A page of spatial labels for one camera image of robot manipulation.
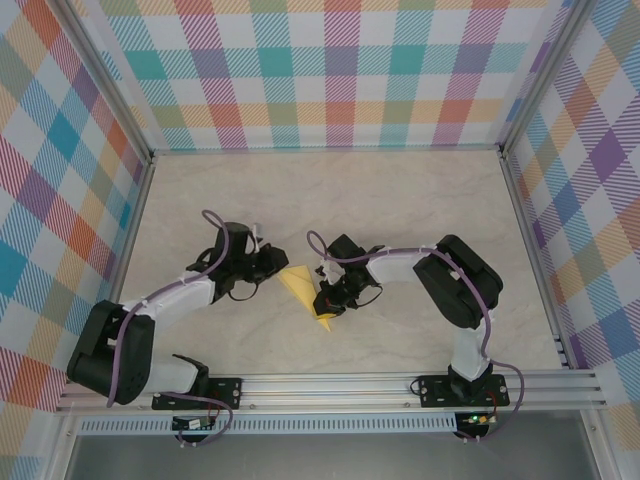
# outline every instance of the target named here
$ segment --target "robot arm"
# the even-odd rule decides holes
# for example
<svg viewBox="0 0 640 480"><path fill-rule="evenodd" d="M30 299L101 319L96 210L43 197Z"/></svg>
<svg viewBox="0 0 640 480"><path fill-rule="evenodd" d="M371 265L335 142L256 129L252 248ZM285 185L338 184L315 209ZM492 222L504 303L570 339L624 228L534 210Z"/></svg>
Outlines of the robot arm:
<svg viewBox="0 0 640 480"><path fill-rule="evenodd" d="M259 285L288 263L285 252L262 239L246 225L226 222L229 249L222 263L207 276L193 280L222 254L224 235L218 232L215 246L202 252L187 267L179 282L151 301L142 300L128 324L120 345L119 375L115 401L125 405L141 393L177 392L206 396L209 369L178 355L153 353L156 332L162 332L185 315L231 295L235 283ZM115 304L104 300L89 313L67 367L68 377L97 393L108 396L115 360L115 341L125 316L140 303Z"/></svg>
<svg viewBox="0 0 640 480"><path fill-rule="evenodd" d="M431 248L449 256L465 272L489 309L497 306L498 295L503 288L502 280L469 246L455 235L447 235ZM318 315L341 315L347 308L359 308L357 300L369 286L382 286L390 282L420 282L442 315L457 327L449 367L452 388L457 390L461 398L471 397L480 391L484 379L492 373L490 361L482 355L486 326L471 291L446 262L420 251L380 255L388 250L383 246L365 252L346 235L338 237L327 250L337 259L371 253L379 256L343 264L344 274L339 279L333 282L329 280L330 277L322 280L321 290L314 301ZM324 270L321 267L317 272L325 275Z"/></svg>

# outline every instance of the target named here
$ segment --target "checkered backdrop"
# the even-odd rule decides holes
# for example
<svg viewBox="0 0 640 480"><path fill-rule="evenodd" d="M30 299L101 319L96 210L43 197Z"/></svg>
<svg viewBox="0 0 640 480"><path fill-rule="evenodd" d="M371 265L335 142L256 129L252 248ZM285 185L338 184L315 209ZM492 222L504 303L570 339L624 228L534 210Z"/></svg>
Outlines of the checkered backdrop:
<svg viewBox="0 0 640 480"><path fill-rule="evenodd" d="M149 143L194 150L493 144L563 2L74 3Z"/></svg>
<svg viewBox="0 0 640 480"><path fill-rule="evenodd" d="M581 367L640 478L640 2L600 0L512 158Z"/></svg>
<svg viewBox="0 0 640 480"><path fill-rule="evenodd" d="M142 163L44 0L0 2L0 479L30 479Z"/></svg>

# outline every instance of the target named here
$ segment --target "vented panel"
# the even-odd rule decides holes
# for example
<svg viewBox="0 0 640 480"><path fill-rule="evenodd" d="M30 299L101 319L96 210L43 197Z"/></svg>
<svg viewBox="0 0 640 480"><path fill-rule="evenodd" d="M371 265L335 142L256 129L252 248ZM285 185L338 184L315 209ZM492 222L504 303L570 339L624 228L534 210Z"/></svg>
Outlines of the vented panel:
<svg viewBox="0 0 640 480"><path fill-rule="evenodd" d="M79 435L168 435L170 416L87 417ZM222 420L212 430L219 431ZM359 415L236 415L229 434L322 434L322 433L415 433L453 432L453 413L359 414Z"/></svg>

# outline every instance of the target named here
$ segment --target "yellow fabric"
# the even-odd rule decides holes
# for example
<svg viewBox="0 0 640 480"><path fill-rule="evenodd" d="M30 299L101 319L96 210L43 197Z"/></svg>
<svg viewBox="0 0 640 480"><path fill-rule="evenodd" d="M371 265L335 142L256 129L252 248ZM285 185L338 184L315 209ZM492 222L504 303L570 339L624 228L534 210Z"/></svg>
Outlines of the yellow fabric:
<svg viewBox="0 0 640 480"><path fill-rule="evenodd" d="M278 274L278 278L287 289L295 295L298 301L313 315L313 317L327 331L331 331L329 327L329 319L335 317L332 313L324 315L316 315L313 309L313 301L316 298L316 289L311 281L311 272L309 267L301 265L299 267L285 268Z"/></svg>

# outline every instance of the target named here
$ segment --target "beige marble surface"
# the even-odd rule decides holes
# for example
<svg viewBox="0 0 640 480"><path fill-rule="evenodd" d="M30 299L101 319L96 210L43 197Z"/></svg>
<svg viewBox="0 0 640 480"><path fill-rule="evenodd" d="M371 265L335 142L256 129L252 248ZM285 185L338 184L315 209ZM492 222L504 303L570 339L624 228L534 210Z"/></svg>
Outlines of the beige marble surface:
<svg viewBox="0 0 640 480"><path fill-rule="evenodd" d="M347 233L365 249L432 244L455 233L502 277L489 351L523 369L559 360L496 155L478 152L257 153L161 157L123 300L172 281L216 232L211 208L284 248L290 265L318 265L305 233ZM238 297L247 288L237 292ZM228 298L158 336L224 374L445 370L453 327L419 284L385 288L326 332L277 279L250 301Z"/></svg>

